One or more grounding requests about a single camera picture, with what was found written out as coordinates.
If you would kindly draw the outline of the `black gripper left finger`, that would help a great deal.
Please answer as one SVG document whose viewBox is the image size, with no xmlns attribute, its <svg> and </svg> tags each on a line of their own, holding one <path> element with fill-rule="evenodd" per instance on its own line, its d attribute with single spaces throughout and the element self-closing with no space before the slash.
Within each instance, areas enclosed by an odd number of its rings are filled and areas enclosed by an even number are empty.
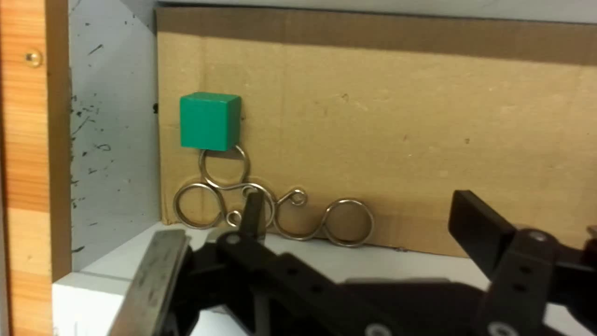
<svg viewBox="0 0 597 336">
<path fill-rule="evenodd" d="M 190 252 L 179 278 L 179 334 L 223 306 L 250 336 L 386 336 L 386 319 L 345 285 L 259 240 L 265 194 L 248 194 L 237 231 Z"/>
</svg>

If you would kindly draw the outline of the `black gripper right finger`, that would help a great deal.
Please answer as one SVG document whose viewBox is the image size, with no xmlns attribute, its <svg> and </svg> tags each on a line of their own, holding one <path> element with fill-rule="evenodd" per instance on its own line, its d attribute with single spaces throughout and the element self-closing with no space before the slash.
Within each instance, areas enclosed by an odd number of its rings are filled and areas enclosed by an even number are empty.
<svg viewBox="0 0 597 336">
<path fill-rule="evenodd" d="M 572 248 L 542 229 L 515 227 L 472 190 L 453 192 L 447 229 L 488 280 L 473 336 L 559 336 L 542 323 L 548 304 L 597 332 L 595 237 Z"/>
</svg>

